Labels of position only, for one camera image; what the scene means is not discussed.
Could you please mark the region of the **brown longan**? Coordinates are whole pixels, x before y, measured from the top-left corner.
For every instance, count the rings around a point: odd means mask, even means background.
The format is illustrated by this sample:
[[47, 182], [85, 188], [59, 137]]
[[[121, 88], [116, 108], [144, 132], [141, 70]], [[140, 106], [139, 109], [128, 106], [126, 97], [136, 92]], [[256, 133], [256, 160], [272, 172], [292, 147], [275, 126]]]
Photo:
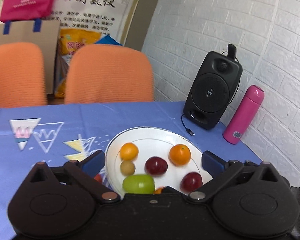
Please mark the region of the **brown longan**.
[[131, 176], [135, 173], [135, 165], [132, 161], [124, 160], [120, 164], [120, 171], [124, 176]]

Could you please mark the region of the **mandarin with stem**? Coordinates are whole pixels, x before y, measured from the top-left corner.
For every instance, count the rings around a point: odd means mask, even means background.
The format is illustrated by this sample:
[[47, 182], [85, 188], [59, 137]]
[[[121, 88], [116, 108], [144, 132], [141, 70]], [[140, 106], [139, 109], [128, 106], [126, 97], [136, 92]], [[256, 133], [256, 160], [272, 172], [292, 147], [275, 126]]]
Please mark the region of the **mandarin with stem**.
[[165, 187], [159, 187], [154, 191], [154, 194], [161, 194]]

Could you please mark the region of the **white oval plate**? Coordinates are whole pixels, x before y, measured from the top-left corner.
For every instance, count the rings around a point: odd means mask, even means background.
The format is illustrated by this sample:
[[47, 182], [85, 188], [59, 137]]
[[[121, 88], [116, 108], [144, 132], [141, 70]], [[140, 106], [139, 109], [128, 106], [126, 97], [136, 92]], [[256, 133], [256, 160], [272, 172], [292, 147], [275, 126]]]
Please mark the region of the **white oval plate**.
[[[125, 176], [120, 171], [120, 149], [128, 142], [136, 145], [139, 150], [138, 156], [133, 160], [136, 174], [145, 173], [145, 163], [150, 157], [161, 157], [167, 161], [167, 172], [162, 176], [154, 177], [156, 188], [170, 186], [179, 191], [182, 178], [190, 172], [200, 174], [204, 184], [212, 179], [202, 167], [202, 152], [192, 142], [165, 129], [134, 127], [117, 134], [106, 148], [107, 180], [111, 188], [121, 197], [125, 195], [122, 187]], [[175, 166], [168, 157], [170, 149], [177, 144], [186, 145], [191, 152], [191, 160], [184, 166]]]

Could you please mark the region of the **black speaker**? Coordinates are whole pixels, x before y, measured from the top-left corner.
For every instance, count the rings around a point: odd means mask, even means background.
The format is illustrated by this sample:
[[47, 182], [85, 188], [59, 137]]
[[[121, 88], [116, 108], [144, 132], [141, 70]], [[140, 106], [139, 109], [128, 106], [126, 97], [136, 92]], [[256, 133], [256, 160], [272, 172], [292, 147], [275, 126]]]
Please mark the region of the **black speaker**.
[[208, 52], [194, 79], [183, 113], [204, 129], [217, 125], [239, 87], [243, 68], [236, 52], [233, 44], [224, 54]]

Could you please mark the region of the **white chinese text poster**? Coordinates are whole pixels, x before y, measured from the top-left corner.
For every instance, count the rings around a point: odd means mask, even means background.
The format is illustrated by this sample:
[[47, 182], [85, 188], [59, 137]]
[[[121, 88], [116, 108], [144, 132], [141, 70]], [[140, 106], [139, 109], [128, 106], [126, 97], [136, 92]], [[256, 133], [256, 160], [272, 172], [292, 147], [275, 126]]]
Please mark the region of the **white chinese text poster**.
[[110, 35], [124, 44], [138, 0], [54, 0], [48, 20], [62, 29], [84, 29]]

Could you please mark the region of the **left orange chair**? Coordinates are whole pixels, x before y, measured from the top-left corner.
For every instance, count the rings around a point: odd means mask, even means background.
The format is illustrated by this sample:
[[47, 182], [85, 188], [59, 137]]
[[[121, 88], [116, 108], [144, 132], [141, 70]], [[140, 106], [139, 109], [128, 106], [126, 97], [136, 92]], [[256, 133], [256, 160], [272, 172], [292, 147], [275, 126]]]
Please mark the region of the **left orange chair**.
[[0, 45], [0, 108], [46, 104], [41, 49], [27, 42]]

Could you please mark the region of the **green apple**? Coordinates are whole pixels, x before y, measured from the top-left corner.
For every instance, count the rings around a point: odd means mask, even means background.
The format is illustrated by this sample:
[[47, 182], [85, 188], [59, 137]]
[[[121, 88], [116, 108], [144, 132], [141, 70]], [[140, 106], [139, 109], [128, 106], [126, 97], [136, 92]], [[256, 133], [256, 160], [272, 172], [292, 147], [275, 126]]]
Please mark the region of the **green apple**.
[[153, 194], [155, 191], [154, 179], [147, 174], [127, 176], [122, 183], [126, 193]]

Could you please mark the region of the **yellow snack bag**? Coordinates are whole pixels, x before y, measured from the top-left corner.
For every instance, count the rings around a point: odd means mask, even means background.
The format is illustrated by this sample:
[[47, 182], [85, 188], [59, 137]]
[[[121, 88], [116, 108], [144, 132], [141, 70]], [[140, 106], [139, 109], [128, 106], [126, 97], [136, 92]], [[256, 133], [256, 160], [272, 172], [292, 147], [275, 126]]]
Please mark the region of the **yellow snack bag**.
[[100, 33], [83, 29], [61, 29], [55, 62], [55, 98], [65, 96], [66, 76], [73, 55], [81, 47], [97, 42], [101, 36]]

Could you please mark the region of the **small yellow-orange citrus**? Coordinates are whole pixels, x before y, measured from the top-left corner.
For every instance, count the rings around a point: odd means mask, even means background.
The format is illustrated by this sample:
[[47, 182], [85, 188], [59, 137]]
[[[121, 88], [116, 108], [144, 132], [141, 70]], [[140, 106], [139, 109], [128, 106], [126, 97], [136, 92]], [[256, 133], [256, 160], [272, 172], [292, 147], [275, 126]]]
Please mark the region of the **small yellow-orange citrus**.
[[125, 143], [120, 148], [120, 158], [124, 161], [133, 161], [138, 156], [138, 154], [138, 147], [131, 142]]

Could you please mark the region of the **orange chair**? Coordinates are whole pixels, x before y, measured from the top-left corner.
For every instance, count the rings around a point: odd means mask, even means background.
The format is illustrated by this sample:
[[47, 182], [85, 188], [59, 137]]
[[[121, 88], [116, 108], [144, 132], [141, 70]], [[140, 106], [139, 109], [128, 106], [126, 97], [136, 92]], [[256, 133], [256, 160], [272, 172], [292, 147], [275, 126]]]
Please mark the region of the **orange chair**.
[[46, 104], [41, 49], [27, 42], [0, 45], [0, 108]]
[[144, 53], [123, 46], [91, 44], [72, 57], [66, 77], [66, 104], [153, 100], [153, 70]]

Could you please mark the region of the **dark red plum back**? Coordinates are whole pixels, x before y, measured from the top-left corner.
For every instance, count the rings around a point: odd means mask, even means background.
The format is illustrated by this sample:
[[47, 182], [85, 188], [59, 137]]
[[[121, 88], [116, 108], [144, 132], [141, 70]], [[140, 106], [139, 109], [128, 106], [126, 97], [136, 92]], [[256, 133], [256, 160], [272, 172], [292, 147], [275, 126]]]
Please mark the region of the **dark red plum back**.
[[203, 185], [202, 176], [197, 172], [186, 174], [180, 182], [180, 189], [185, 193], [190, 193]]

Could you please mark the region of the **small red apple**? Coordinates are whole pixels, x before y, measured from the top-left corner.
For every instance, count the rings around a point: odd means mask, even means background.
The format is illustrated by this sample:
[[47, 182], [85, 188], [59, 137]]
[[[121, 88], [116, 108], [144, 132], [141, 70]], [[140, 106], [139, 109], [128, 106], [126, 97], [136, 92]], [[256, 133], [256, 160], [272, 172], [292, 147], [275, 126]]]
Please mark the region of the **small red apple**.
[[99, 183], [103, 183], [103, 179], [102, 179], [102, 176], [100, 175], [100, 174], [97, 174], [96, 176], [94, 176], [94, 179], [96, 180], [96, 181], [98, 181]]

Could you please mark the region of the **pink water bottle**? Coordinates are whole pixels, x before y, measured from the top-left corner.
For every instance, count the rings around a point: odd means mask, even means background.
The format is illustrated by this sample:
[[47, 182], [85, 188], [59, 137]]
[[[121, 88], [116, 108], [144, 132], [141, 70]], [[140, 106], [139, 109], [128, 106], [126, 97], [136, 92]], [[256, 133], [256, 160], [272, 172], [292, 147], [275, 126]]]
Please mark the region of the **pink water bottle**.
[[264, 91], [262, 88], [251, 85], [242, 101], [239, 104], [234, 116], [223, 132], [223, 138], [231, 143], [237, 144], [245, 133], [257, 111], [264, 100]]

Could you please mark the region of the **orange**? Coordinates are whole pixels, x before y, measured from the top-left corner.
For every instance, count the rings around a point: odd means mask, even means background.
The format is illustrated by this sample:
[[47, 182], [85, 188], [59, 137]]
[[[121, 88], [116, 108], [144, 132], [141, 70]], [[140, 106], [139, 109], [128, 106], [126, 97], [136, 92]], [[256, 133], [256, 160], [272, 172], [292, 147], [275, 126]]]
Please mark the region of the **orange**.
[[191, 151], [186, 145], [177, 144], [170, 149], [168, 157], [174, 165], [183, 166], [191, 160]]

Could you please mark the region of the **right orange chair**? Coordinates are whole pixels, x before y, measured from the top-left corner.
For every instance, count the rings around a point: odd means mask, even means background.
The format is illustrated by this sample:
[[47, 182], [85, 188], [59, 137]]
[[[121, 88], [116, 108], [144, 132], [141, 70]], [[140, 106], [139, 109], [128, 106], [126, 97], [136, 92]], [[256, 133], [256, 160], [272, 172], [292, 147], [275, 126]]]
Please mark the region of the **right orange chair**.
[[144, 53], [123, 46], [91, 44], [72, 57], [66, 77], [66, 104], [153, 100], [153, 70]]

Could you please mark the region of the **blue patterned tablecloth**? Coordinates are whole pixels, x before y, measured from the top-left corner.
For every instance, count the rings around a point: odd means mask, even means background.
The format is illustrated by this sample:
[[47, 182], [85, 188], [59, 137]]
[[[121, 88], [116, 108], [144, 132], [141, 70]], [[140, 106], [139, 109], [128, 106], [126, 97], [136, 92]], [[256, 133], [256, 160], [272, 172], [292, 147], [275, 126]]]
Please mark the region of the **blue patterned tablecloth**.
[[[201, 151], [211, 151], [224, 160], [260, 163], [245, 144], [232, 145], [224, 140], [223, 124], [207, 131], [182, 117], [183, 106], [183, 102], [135, 102], [0, 109], [0, 239], [14, 237], [7, 207], [21, 182], [39, 161], [63, 165], [65, 156], [74, 153], [67, 141], [93, 138], [89, 150], [104, 150], [121, 131], [151, 126], [187, 137]], [[35, 118], [39, 119], [35, 135], [20, 150], [10, 121]]]

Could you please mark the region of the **dark red plum front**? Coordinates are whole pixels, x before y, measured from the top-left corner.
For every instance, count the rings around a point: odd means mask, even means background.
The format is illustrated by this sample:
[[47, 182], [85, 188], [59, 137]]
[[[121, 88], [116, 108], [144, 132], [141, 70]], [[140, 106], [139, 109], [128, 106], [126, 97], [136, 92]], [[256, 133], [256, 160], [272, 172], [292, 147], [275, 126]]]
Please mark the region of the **dark red plum front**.
[[161, 176], [167, 172], [168, 164], [160, 157], [150, 157], [145, 163], [145, 171], [151, 176]]

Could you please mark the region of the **dark red plum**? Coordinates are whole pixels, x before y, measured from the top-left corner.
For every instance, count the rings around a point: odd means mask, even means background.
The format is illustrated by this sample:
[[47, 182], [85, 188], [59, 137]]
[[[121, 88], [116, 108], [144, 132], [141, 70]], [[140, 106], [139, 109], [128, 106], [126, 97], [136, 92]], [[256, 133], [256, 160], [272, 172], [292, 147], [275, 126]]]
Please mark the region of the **dark red plum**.
[[161, 176], [167, 172], [168, 164], [160, 157], [150, 157], [145, 163], [145, 171], [151, 176]]
[[203, 185], [202, 176], [197, 172], [186, 174], [180, 182], [180, 189], [185, 193], [190, 193]]

